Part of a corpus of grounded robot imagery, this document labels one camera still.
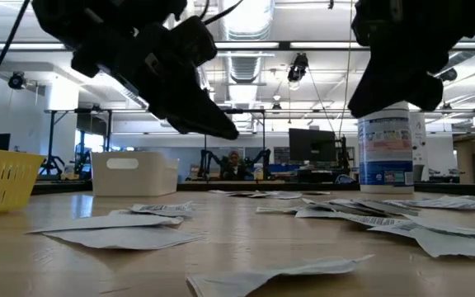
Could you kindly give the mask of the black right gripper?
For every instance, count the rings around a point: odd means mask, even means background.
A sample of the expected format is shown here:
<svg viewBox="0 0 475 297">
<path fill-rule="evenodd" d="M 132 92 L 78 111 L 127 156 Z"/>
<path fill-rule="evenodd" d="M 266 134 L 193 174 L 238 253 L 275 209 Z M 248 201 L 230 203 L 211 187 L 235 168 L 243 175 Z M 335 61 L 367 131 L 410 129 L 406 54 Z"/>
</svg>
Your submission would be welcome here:
<svg viewBox="0 0 475 297">
<path fill-rule="evenodd" d="M 359 0 L 355 10 L 352 30 L 358 44 L 369 47 L 370 59 L 348 104 L 350 113 L 364 117 L 401 101 L 436 109 L 443 84 L 430 75 L 431 48 L 417 39 L 417 7 L 407 0 Z"/>
</svg>

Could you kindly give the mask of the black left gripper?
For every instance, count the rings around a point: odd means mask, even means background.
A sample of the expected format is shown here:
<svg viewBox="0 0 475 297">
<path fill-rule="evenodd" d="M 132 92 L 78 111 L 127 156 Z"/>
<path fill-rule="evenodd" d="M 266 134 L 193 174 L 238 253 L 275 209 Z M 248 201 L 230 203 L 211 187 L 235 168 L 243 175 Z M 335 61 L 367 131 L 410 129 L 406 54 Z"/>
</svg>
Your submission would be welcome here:
<svg viewBox="0 0 475 297">
<path fill-rule="evenodd" d="M 72 68 L 92 78 L 102 71 L 142 97 L 148 110 L 180 134 L 235 140 L 239 132 L 199 87 L 197 67 L 162 26 L 91 26 L 71 34 Z"/>
</svg>

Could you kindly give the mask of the white disinfectant wipes canister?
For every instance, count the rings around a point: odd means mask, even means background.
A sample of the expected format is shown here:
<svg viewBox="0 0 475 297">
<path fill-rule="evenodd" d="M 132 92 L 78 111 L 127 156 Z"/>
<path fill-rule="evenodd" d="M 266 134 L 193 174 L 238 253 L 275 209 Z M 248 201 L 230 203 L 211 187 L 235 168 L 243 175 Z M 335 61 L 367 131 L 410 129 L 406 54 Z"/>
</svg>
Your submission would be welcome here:
<svg viewBox="0 0 475 297">
<path fill-rule="evenodd" d="M 410 111 L 404 101 L 358 119 L 360 190 L 373 194 L 414 191 Z"/>
</svg>

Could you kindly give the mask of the white pillar with poster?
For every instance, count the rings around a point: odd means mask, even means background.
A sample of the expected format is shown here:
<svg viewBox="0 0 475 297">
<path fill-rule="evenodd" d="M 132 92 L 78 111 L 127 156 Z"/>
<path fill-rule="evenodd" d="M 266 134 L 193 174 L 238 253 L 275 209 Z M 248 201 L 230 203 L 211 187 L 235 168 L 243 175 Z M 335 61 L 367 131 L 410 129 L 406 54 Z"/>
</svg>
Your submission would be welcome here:
<svg viewBox="0 0 475 297">
<path fill-rule="evenodd" d="M 410 127 L 412 132 L 413 177 L 414 182 L 421 182 L 424 170 L 428 165 L 425 115 L 420 112 L 411 112 Z"/>
</svg>

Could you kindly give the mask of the person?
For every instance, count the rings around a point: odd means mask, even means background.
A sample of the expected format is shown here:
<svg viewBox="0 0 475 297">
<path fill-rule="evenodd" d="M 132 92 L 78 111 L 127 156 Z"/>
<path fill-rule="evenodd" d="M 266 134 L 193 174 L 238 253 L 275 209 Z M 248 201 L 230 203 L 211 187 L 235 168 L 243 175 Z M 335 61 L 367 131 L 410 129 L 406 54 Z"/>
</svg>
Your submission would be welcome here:
<svg viewBox="0 0 475 297">
<path fill-rule="evenodd" d="M 223 167 L 221 179 L 224 181 L 244 181 L 250 176 L 250 172 L 244 163 L 240 162 L 240 155 L 237 151 L 228 154 L 228 161 Z"/>
</svg>

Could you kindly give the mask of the black computer monitor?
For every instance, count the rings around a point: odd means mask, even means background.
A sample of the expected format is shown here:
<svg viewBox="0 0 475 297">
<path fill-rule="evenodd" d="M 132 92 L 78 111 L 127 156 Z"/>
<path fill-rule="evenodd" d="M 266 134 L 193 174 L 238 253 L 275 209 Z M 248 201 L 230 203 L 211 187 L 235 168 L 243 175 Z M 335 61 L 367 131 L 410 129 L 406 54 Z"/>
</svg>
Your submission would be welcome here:
<svg viewBox="0 0 475 297">
<path fill-rule="evenodd" d="M 289 158 L 291 161 L 335 162 L 335 133 L 289 129 Z"/>
</svg>

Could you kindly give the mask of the white plastic bin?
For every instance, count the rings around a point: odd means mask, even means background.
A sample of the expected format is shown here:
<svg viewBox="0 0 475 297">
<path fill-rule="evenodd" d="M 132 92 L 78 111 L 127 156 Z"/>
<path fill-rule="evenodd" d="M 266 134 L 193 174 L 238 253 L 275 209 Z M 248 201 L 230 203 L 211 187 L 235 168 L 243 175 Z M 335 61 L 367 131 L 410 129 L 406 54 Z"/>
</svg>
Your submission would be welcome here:
<svg viewBox="0 0 475 297">
<path fill-rule="evenodd" d="M 176 192 L 179 159 L 160 152 L 92 153 L 95 196 L 164 196 Z"/>
</svg>

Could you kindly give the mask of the white square gauze packet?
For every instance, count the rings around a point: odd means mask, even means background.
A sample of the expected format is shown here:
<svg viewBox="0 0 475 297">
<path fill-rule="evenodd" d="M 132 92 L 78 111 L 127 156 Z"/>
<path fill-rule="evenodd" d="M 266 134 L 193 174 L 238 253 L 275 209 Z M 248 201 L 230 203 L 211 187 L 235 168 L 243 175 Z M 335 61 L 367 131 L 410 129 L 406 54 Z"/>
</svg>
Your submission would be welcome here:
<svg viewBox="0 0 475 297">
<path fill-rule="evenodd" d="M 184 221 L 182 217 L 164 217 L 159 215 L 118 214 L 89 217 L 83 219 L 59 220 L 48 226 L 34 229 L 29 233 L 43 233 L 78 229 L 108 229 L 122 227 L 177 225 Z"/>
<path fill-rule="evenodd" d="M 418 216 L 418 212 L 404 205 L 381 200 L 329 200 L 316 202 L 303 198 L 302 201 L 316 209 L 330 210 L 351 215 L 412 215 Z"/>
<path fill-rule="evenodd" d="M 204 238 L 165 226 L 64 230 L 43 235 L 88 248 L 128 250 L 158 250 Z"/>
</svg>

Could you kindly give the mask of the long white bandage packet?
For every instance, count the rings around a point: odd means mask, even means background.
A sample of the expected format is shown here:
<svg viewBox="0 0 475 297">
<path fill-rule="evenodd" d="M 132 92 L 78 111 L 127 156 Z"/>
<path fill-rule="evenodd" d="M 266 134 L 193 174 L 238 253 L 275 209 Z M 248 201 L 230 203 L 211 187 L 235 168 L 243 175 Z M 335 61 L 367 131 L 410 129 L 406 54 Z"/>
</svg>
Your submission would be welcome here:
<svg viewBox="0 0 475 297">
<path fill-rule="evenodd" d="M 390 200 L 389 203 L 413 208 L 475 210 L 475 196 L 441 196 L 437 199 Z"/>
</svg>

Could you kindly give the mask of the small crumpled white packet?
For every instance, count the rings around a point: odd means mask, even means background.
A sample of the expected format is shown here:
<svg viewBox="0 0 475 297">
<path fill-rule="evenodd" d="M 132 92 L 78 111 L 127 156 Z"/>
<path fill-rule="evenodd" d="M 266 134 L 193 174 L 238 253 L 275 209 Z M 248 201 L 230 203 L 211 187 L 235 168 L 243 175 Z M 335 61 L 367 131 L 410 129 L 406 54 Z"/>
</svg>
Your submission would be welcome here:
<svg viewBox="0 0 475 297">
<path fill-rule="evenodd" d="M 197 297 L 246 297 L 277 276 L 319 276 L 340 275 L 352 272 L 359 263 L 373 255 L 356 259 L 324 257 L 304 260 L 286 267 L 252 271 L 222 272 L 216 276 L 190 275 L 186 282 Z"/>
</svg>

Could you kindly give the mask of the yellow plastic basket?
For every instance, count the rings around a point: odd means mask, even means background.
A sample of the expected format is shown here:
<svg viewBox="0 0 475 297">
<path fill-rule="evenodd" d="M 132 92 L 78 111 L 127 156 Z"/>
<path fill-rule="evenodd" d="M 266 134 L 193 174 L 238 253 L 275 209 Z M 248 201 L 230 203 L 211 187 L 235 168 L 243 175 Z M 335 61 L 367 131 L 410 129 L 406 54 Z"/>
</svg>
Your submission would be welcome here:
<svg viewBox="0 0 475 297">
<path fill-rule="evenodd" d="M 45 157 L 0 150 L 0 213 L 24 208 Z"/>
</svg>

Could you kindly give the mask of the silver ceiling air duct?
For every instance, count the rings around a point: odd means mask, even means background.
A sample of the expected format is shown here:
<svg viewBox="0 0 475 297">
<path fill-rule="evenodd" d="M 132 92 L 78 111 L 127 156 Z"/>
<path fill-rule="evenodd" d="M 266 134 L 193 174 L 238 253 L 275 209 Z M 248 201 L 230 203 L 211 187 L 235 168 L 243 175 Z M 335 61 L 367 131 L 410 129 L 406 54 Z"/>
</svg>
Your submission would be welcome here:
<svg viewBox="0 0 475 297">
<path fill-rule="evenodd" d="M 218 0 L 220 11 L 237 4 L 221 20 L 226 41 L 267 40 L 273 21 L 275 0 Z M 252 109 L 256 104 L 264 58 L 259 52 L 232 52 L 226 59 L 230 85 L 228 99 L 236 109 Z"/>
</svg>

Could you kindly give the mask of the black overhead frame bar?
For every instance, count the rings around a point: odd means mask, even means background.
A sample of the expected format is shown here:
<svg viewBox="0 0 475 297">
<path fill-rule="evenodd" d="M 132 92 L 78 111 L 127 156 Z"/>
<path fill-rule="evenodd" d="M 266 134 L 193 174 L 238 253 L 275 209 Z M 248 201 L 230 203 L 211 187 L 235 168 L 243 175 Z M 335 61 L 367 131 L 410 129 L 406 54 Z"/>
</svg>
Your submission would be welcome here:
<svg viewBox="0 0 475 297">
<path fill-rule="evenodd" d="M 369 51 L 369 47 L 365 47 L 363 49 L 339 49 L 339 50 L 332 50 L 332 49 L 291 49 L 290 43 L 291 42 L 305 42 L 305 41 L 255 41 L 255 42 L 278 42 L 279 48 L 278 49 L 260 49 L 260 50 L 243 50 L 243 49 L 232 49 L 232 50 L 221 50 L 221 51 L 295 51 L 295 50 L 302 50 L 302 51 Z M 57 43 L 57 42 L 31 42 L 31 43 Z M 475 50 L 454 50 L 453 48 L 450 52 L 461 52 L 461 51 L 475 51 Z"/>
</svg>

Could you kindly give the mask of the black background workstation frame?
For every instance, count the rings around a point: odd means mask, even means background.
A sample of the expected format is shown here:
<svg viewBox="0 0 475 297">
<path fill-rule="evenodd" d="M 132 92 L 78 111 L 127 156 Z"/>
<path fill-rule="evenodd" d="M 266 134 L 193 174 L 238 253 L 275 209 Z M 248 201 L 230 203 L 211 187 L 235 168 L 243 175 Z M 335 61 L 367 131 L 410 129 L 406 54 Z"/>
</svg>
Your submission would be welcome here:
<svg viewBox="0 0 475 297">
<path fill-rule="evenodd" d="M 223 110 L 226 114 L 229 115 L 234 115 L 234 114 L 239 114 L 239 113 L 260 113 L 262 114 L 262 124 L 265 124 L 266 122 L 266 112 L 265 110 L 262 109 L 229 109 L 229 110 Z M 65 162 L 59 157 L 59 156 L 54 156 L 53 155 L 53 142 L 54 142 L 54 127 L 55 125 L 60 122 L 67 114 L 85 114 L 85 115 L 94 115 L 94 114 L 101 114 L 101 113 L 106 113 L 107 114 L 107 120 L 106 120 L 106 151 L 109 151 L 110 146 L 111 146 L 111 136 L 112 136 L 112 120 L 113 120 L 113 114 L 114 113 L 143 113 L 143 114 L 149 114 L 145 110 L 112 110 L 112 109 L 101 109 L 100 107 L 93 107 L 93 108 L 77 108 L 73 110 L 61 110 L 61 111 L 56 111 L 56 110 L 45 110 L 45 113 L 50 114 L 50 120 L 49 120 L 49 142 L 48 142 L 48 154 L 47 157 L 45 158 L 44 162 L 40 166 L 41 170 L 38 176 L 39 180 L 42 181 L 47 181 L 47 180 L 61 180 L 61 176 L 63 174 L 63 168 L 59 166 L 57 163 L 57 160 L 61 164 L 62 167 L 65 166 Z M 57 113 L 62 113 L 60 117 L 56 118 Z M 266 132 L 263 131 L 261 134 L 262 138 L 262 149 L 266 149 Z M 207 135 L 204 135 L 204 149 L 207 148 Z M 348 170 L 347 168 L 349 167 L 349 161 L 354 161 L 353 158 L 349 157 L 349 154 L 347 152 L 347 146 L 346 146 L 346 137 L 341 136 L 339 139 L 336 139 L 336 144 L 340 144 L 340 147 L 336 146 L 336 158 L 337 158 L 337 164 L 342 168 L 343 170 Z"/>
</svg>

